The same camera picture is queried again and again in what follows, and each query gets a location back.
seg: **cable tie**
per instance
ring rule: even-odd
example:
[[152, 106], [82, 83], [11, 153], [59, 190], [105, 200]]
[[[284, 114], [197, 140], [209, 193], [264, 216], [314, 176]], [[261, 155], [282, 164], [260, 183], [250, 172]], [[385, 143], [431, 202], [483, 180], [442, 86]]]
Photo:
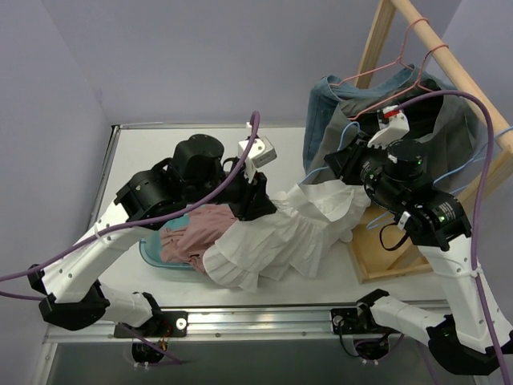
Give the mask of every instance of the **cable tie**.
[[477, 278], [478, 274], [483, 274], [483, 269], [481, 267], [477, 267], [475, 270], [470, 272], [470, 276], [473, 278]]
[[99, 235], [99, 232], [98, 232], [98, 224], [95, 223], [95, 225], [93, 226], [93, 230], [95, 231], [95, 237], [96, 239], [98, 239], [98, 241], [102, 242], [104, 245], [108, 245], [107, 241], [105, 241], [103, 239], [103, 237], [101, 235]]

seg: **screw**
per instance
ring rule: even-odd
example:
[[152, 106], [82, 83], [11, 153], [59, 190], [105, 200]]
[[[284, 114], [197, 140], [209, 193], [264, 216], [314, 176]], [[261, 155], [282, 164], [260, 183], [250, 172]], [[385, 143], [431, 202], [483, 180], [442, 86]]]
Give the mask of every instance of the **screw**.
[[338, 326], [339, 324], [340, 326], [344, 325], [344, 318], [341, 315], [336, 315], [333, 317], [333, 324], [335, 326]]
[[176, 329], [183, 330], [187, 326], [187, 321], [185, 321], [185, 318], [178, 318], [176, 320]]

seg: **clothing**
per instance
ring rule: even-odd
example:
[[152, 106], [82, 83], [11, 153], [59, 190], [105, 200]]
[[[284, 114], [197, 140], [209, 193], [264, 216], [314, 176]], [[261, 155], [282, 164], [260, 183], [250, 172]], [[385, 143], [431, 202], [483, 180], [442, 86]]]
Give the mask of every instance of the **clothing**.
[[292, 266], [314, 278], [338, 239], [350, 241], [370, 200], [340, 180], [295, 185], [271, 197], [274, 214], [236, 222], [204, 254], [208, 276], [226, 287], [257, 291], [259, 276], [279, 281]]
[[[349, 83], [343, 83], [340, 87], [330, 86], [329, 83], [340, 82], [336, 76], [327, 76], [314, 86], [309, 97], [303, 146], [303, 166], [307, 173], [324, 166], [324, 156], [337, 150], [341, 132], [350, 123], [350, 116], [355, 116], [415, 82], [418, 69], [413, 65], [410, 67], [413, 70], [401, 69], [384, 83], [370, 89], [358, 89]], [[421, 84], [434, 91], [454, 89], [425, 71], [421, 76]], [[378, 109], [399, 104], [423, 93], [426, 91], [416, 87], [405, 95], [381, 104]], [[452, 95], [440, 96], [430, 99], [429, 103], [412, 106], [405, 114], [410, 123], [410, 134], [406, 138], [417, 139], [423, 143], [426, 155], [424, 165], [431, 177], [436, 178], [459, 167], [472, 156], [477, 141], [478, 120], [461, 98]], [[369, 131], [365, 126], [370, 127], [369, 133], [377, 130], [375, 111], [362, 114], [358, 122], [364, 131]], [[342, 148], [353, 140], [356, 132], [354, 126], [348, 129]], [[330, 170], [325, 170], [312, 175], [306, 182], [315, 184], [330, 179], [333, 179], [333, 174]]]
[[162, 262], [186, 262], [194, 270], [205, 273], [203, 256], [228, 228], [237, 221], [226, 205], [205, 205], [189, 214], [186, 227], [160, 231]]

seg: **lavender wall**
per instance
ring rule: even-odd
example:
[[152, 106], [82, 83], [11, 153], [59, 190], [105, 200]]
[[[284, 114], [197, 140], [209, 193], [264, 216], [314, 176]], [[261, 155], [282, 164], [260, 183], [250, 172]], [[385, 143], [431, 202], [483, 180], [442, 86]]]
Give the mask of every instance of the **lavender wall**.
[[[110, 129], [39, 0], [0, 2], [0, 52], [3, 275], [45, 261], [83, 232]], [[25, 279], [0, 289], [31, 293]], [[0, 298], [1, 383], [30, 382], [45, 330], [37, 302]]]
[[[463, 0], [443, 40], [460, 63], [501, 111], [513, 122], [513, 3], [509, 0]], [[430, 65], [432, 72], [441, 70]], [[487, 198], [482, 209], [479, 258], [501, 310], [513, 322], [511, 273], [513, 272], [513, 178]], [[513, 374], [513, 359], [509, 358]], [[502, 383], [497, 371], [491, 376]]]
[[[323, 75], [353, 75], [377, 0], [42, 0], [112, 123], [302, 121]], [[460, 0], [415, 1], [440, 34]], [[382, 61], [398, 55], [396, 17]], [[425, 49], [410, 40], [406, 57]]]

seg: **pink garment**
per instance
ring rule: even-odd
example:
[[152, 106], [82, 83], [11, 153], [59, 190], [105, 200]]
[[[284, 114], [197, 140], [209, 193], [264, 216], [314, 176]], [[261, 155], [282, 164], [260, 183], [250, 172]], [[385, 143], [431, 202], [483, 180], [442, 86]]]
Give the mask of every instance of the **pink garment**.
[[205, 273], [203, 254], [237, 220], [225, 205], [205, 205], [189, 214], [189, 224], [182, 229], [164, 227], [160, 231], [162, 262], [185, 262]]

